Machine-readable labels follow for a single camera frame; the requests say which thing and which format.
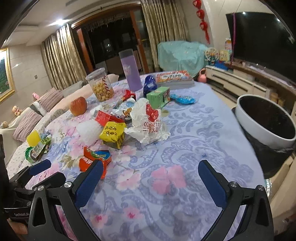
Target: green box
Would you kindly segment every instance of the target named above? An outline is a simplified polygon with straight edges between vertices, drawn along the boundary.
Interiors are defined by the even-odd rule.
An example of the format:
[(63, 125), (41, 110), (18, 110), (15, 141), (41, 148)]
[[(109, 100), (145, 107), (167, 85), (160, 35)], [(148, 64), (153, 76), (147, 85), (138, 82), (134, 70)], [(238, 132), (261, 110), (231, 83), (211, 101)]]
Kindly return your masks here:
[(155, 91), (147, 94), (147, 99), (153, 109), (162, 109), (168, 102), (170, 102), (170, 88), (159, 87)]

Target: blue plastic wrapper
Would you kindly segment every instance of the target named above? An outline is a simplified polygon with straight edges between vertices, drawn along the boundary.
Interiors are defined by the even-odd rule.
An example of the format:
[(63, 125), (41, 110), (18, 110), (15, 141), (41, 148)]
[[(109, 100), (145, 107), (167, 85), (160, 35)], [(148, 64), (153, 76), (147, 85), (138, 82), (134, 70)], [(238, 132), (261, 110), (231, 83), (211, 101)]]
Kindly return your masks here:
[(143, 88), (143, 95), (146, 98), (147, 94), (156, 90), (157, 89), (157, 84), (156, 80), (153, 75), (148, 75), (145, 78), (145, 83), (144, 83), (144, 88)]
[(195, 99), (191, 96), (179, 96), (175, 94), (170, 95), (171, 99), (174, 99), (176, 102), (179, 102), (181, 104), (193, 104), (195, 103)]

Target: snack balls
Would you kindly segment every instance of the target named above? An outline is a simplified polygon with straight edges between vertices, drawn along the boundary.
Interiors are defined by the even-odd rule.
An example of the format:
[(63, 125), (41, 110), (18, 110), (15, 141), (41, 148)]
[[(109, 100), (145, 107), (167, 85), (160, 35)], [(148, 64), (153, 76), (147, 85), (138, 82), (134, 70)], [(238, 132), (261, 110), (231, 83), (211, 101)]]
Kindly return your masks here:
[(113, 88), (107, 89), (102, 81), (98, 81), (93, 87), (94, 94), (100, 102), (109, 100), (114, 96)]

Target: striped pillow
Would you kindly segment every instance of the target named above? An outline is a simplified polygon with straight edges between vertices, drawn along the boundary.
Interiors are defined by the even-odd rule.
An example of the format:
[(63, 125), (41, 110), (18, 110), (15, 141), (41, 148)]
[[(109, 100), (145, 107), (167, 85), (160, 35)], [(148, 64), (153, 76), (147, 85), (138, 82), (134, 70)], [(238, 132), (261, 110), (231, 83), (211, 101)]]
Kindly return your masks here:
[(41, 96), (37, 102), (49, 112), (62, 98), (64, 97), (61, 91), (52, 88), (49, 92)]
[(15, 140), (25, 142), (27, 136), (34, 129), (36, 124), (42, 119), (42, 115), (37, 114), (34, 110), (29, 110), (22, 118), (12, 137)]

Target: red lantern decoration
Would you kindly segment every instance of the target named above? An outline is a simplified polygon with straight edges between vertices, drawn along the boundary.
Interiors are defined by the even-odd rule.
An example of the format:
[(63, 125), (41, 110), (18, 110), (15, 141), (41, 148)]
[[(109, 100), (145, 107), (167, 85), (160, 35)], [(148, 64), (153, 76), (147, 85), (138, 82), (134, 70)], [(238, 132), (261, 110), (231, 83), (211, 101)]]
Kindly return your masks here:
[(193, 5), (195, 7), (197, 7), (198, 9), (200, 9), (201, 6), (202, 6), (202, 1), (201, 0), (195, 0), (195, 1), (193, 1)]
[(204, 19), (205, 18), (205, 12), (204, 10), (200, 9), (196, 12), (196, 15), (200, 18), (200, 19)]
[(200, 23), (200, 28), (205, 31), (205, 39), (207, 40), (207, 43), (210, 44), (210, 37), (209, 34), (207, 32), (207, 23), (202, 20), (202, 22)]

